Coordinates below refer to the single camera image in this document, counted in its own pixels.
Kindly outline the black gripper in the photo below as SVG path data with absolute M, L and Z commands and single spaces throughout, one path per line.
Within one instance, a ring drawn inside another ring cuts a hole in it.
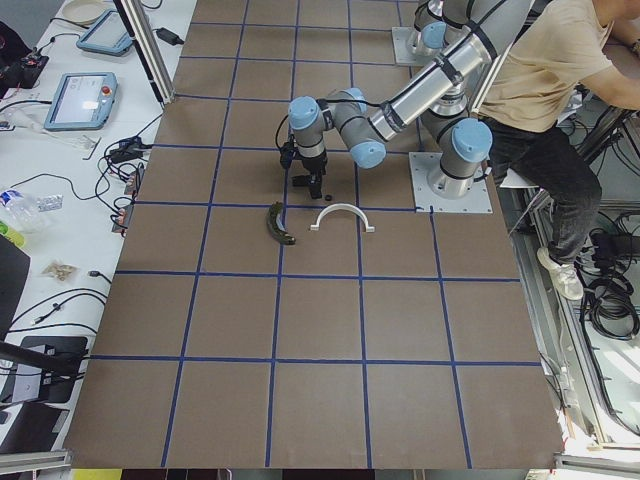
M 280 152 L 280 164 L 283 169 L 288 170 L 292 162 L 297 159 L 302 162 L 303 167 L 308 171 L 308 189 L 312 199 L 322 197 L 322 177 L 326 174 L 327 153 L 323 149 L 318 155 L 303 156 L 295 146 L 294 141 L 285 142 L 278 148 Z

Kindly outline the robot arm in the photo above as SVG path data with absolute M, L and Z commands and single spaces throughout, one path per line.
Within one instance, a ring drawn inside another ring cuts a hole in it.
M 470 115 L 468 80 L 480 69 L 499 67 L 529 10 L 529 2 L 518 0 L 419 2 L 407 46 L 426 65 L 391 98 L 373 105 L 357 88 L 295 98 L 285 119 L 290 134 L 279 147 L 282 168 L 300 161 L 306 172 L 293 183 L 318 199 L 327 165 L 326 132 L 336 131 L 353 161 L 369 169 L 384 160 L 391 139 L 420 120 L 441 149 L 438 165 L 427 175 L 429 188 L 442 198 L 464 196 L 492 145 L 488 126 Z

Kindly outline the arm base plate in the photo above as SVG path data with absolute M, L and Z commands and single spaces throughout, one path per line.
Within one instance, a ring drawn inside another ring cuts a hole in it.
M 409 165 L 417 213 L 492 214 L 482 164 L 467 179 L 453 179 L 440 169 L 440 152 L 410 152 Z
M 414 27 L 393 27 L 391 36 L 397 65 L 424 66 L 438 53 L 424 44 L 422 33 Z

